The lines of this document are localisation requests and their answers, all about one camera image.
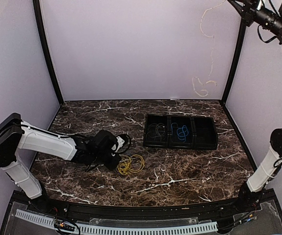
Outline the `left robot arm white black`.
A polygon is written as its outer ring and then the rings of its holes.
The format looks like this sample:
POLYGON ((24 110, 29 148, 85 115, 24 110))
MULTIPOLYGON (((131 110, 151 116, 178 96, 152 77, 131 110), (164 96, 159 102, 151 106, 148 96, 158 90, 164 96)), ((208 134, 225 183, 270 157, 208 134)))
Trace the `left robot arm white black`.
POLYGON ((50 213, 53 203, 19 156, 20 150, 58 157, 64 161, 90 167, 104 165, 109 170, 117 167, 120 149, 128 143, 122 135, 100 130, 92 137, 60 135, 37 128, 12 113, 0 124, 0 168, 18 185, 34 206, 42 213, 50 213))

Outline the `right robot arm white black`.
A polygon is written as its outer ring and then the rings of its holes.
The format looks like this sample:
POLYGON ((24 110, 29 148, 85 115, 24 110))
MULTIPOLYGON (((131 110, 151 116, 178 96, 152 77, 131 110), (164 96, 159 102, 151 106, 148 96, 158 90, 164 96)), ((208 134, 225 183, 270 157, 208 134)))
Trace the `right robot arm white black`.
POLYGON ((232 119, 252 174, 234 208, 260 204, 282 170, 282 0, 231 0, 240 20, 231 68, 220 100, 232 119))

